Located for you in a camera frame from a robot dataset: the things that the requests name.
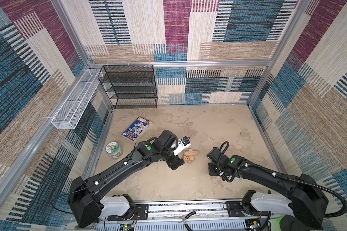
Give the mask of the plain wood block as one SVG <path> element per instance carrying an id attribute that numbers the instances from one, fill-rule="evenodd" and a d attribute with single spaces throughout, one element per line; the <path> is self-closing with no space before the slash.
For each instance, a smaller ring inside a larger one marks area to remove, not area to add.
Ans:
<path id="1" fill-rule="evenodd" d="M 196 150 L 193 150 L 193 149 L 189 149 L 188 151 L 185 151 L 184 152 L 184 155 L 186 158 L 188 159 L 194 159 L 195 156 L 198 155 L 198 152 Z"/>

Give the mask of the cow picture wood block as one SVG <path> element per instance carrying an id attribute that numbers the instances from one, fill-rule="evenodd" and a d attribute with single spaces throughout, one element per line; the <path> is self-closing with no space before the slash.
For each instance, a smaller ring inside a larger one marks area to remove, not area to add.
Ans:
<path id="1" fill-rule="evenodd" d="M 188 160 L 195 160 L 195 156 L 184 156 L 184 160 L 188 162 Z"/>

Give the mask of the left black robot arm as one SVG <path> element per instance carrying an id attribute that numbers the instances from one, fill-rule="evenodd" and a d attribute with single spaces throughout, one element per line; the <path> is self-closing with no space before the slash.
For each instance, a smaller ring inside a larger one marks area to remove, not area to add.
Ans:
<path id="1" fill-rule="evenodd" d="M 179 157 L 179 153 L 189 145 L 189 137 L 179 139 L 171 131 L 164 130 L 159 137 L 152 137 L 136 144 L 127 157 L 103 172 L 85 180 L 81 177 L 73 180 L 68 205 L 79 228 L 97 222 L 100 217 L 132 219 L 136 213 L 136 205 L 132 198 L 128 194 L 122 194 L 107 199 L 107 193 L 152 163 L 165 161 L 169 168 L 176 170 L 185 163 Z"/>

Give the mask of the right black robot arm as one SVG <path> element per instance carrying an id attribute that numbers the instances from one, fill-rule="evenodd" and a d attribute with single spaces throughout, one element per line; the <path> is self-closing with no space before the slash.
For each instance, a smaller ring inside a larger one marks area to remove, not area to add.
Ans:
<path id="1" fill-rule="evenodd" d="M 341 194 L 318 185 L 309 175 L 283 174 L 241 156 L 227 157 L 227 146 L 225 142 L 207 154 L 210 176 L 228 183 L 245 179 L 276 191 L 272 194 L 248 190 L 241 201 L 225 203 L 230 217 L 259 216 L 246 227 L 247 231 L 321 231 L 324 218 L 340 217 L 347 212 L 347 201 Z"/>

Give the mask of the black green gloved hand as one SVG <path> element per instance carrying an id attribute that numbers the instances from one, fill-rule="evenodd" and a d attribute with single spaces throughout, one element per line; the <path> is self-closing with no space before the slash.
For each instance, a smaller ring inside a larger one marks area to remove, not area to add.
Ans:
<path id="1" fill-rule="evenodd" d="M 295 221 L 296 221 L 296 218 L 289 215 L 270 219 L 268 222 L 269 230 L 270 231 L 291 231 L 293 223 Z"/>

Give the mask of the blue comic book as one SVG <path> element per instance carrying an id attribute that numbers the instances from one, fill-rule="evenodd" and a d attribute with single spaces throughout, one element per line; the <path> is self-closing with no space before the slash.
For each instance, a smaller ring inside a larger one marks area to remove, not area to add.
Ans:
<path id="1" fill-rule="evenodd" d="M 123 133 L 122 136 L 136 141 L 153 123 L 143 117 L 138 117 Z"/>

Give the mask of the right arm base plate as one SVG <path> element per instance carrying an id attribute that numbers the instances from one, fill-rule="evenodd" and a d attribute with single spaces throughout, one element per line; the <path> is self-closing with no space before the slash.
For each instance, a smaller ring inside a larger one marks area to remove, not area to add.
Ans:
<path id="1" fill-rule="evenodd" d="M 236 201 L 226 201 L 223 204 L 223 209 L 228 212 L 229 217 L 263 217 L 267 216 L 269 213 L 267 211 L 251 211 L 251 212 L 246 212 L 243 210 L 241 206 L 241 201 L 236 200 Z"/>

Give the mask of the aluminium front rail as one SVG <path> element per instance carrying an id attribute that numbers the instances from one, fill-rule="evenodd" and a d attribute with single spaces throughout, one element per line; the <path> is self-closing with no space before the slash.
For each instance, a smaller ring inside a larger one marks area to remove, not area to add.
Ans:
<path id="1" fill-rule="evenodd" d="M 229 217 L 223 209 L 226 201 L 241 199 L 206 199 L 142 201 L 149 204 L 147 220 L 123 220 L 100 217 L 97 222 L 79 228 L 74 216 L 65 218 L 63 231 L 246 231 L 257 217 Z"/>

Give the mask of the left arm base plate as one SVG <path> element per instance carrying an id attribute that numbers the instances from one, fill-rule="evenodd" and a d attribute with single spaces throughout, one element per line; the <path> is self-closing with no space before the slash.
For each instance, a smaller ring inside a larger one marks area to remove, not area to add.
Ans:
<path id="1" fill-rule="evenodd" d="M 149 212 L 149 204 L 136 204 L 133 217 L 131 220 L 147 220 Z"/>

